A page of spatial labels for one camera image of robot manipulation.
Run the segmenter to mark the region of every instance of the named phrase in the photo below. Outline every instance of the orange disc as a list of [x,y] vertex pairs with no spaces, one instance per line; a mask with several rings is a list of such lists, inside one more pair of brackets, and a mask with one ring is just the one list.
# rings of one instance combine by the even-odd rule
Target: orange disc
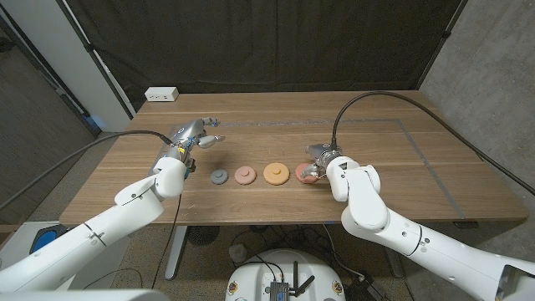
[[271,185],[284,184],[290,178],[290,170],[283,163],[272,163],[264,168],[264,179]]
[[302,164],[299,164],[298,168],[295,169],[295,177],[297,177],[300,182],[305,183],[305,184],[312,184],[318,180],[318,178],[315,176],[305,176],[304,179],[301,177],[301,174],[303,173],[304,168],[309,165],[310,165],[309,163],[302,163]]

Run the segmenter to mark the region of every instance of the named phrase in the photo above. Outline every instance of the power outlet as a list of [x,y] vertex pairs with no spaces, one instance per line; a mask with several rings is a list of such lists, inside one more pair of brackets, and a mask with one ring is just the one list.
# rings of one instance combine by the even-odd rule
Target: power outlet
[[178,97],[176,87],[150,87],[145,92],[149,101],[175,101]]

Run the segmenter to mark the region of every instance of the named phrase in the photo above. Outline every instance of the metal frame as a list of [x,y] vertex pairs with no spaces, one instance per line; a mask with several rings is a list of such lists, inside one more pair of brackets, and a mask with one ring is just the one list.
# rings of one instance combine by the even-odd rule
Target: metal frame
[[117,98],[117,100],[120,103],[120,106],[123,107],[123,110],[128,115],[128,118],[130,118],[130,120],[134,119],[134,116],[130,112],[130,109],[128,108],[128,106],[126,105],[125,101],[123,100],[120,92],[117,90],[117,88],[115,87],[113,81],[111,80],[109,75],[106,73],[106,70],[104,69],[104,66],[102,65],[101,61],[99,60],[99,58],[97,56],[98,54],[96,53],[96,50],[93,48],[93,45],[91,45],[89,43],[89,40],[86,38],[84,32],[82,31],[82,29],[80,28],[80,26],[78,25],[78,23],[74,19],[73,15],[71,14],[70,8],[68,8],[67,4],[62,0],[56,0],[56,3],[59,5],[59,8],[64,13],[65,17],[69,21],[69,23],[72,26],[73,30],[76,32],[76,35],[78,35],[78,38],[80,39],[80,42],[82,42],[82,44],[84,45],[85,50],[87,51],[89,56],[93,59],[94,64],[97,66],[97,68],[99,69],[100,73],[102,74],[102,76],[106,80],[106,83],[108,84],[110,89],[113,91],[115,97]]
[[0,10],[6,15],[8,20],[0,16],[0,28],[9,36],[17,45],[18,49],[24,54],[29,62],[35,67],[45,80],[58,93],[59,98],[71,109],[85,128],[97,137],[102,130],[90,119],[89,112],[78,101],[69,87],[61,80],[52,66],[47,62],[43,55],[35,48],[30,39],[23,30],[18,26],[9,12],[0,3]]
[[435,59],[438,56],[438,53],[441,51],[442,46],[444,45],[446,40],[450,37],[451,30],[453,29],[453,26],[457,22],[457,19],[459,18],[459,16],[461,16],[462,10],[466,6],[467,2],[468,0],[461,0],[461,2],[459,3],[459,6],[457,7],[457,10],[453,13],[453,17],[451,17],[451,20],[448,23],[448,26],[446,26],[446,30],[442,33],[441,41],[438,43],[438,45],[436,45],[435,52],[431,56],[431,59],[429,60],[429,62],[427,62],[424,72],[421,74],[420,78],[418,79],[418,83],[416,83],[416,87],[415,87],[416,89],[420,89],[421,84],[424,82],[425,77],[427,76],[427,74],[429,73],[429,70],[433,66],[433,63],[435,62]]

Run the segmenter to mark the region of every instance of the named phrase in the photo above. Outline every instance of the table leg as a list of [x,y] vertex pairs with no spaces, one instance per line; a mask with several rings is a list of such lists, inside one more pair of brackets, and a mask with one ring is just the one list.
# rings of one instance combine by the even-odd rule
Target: table leg
[[392,268],[392,276],[396,278],[403,278],[403,267],[401,267],[400,255],[389,247],[385,247],[386,257]]
[[166,280],[172,280],[176,277],[178,270],[178,263],[181,259],[182,248],[186,244],[187,226],[176,226],[175,236],[173,237],[173,244],[169,252],[169,259],[166,267]]

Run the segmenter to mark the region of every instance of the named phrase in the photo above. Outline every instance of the round disc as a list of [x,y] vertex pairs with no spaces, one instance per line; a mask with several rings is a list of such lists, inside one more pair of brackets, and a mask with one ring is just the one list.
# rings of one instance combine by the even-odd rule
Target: round disc
[[300,182],[305,183],[305,184],[312,184],[318,180],[318,178],[315,176],[305,176],[304,179],[301,177],[301,174],[303,173],[304,168],[309,165],[310,165],[309,163],[302,163],[302,164],[299,164],[298,168],[295,169],[295,177],[297,177]]
[[216,185],[221,185],[228,179],[228,172],[225,170],[214,170],[210,175],[210,180]]
[[284,184],[290,177],[290,171],[283,163],[272,163],[264,169],[264,179],[271,185]]
[[234,178],[239,184],[251,184],[257,178],[257,172],[249,166],[242,166],[236,170]]

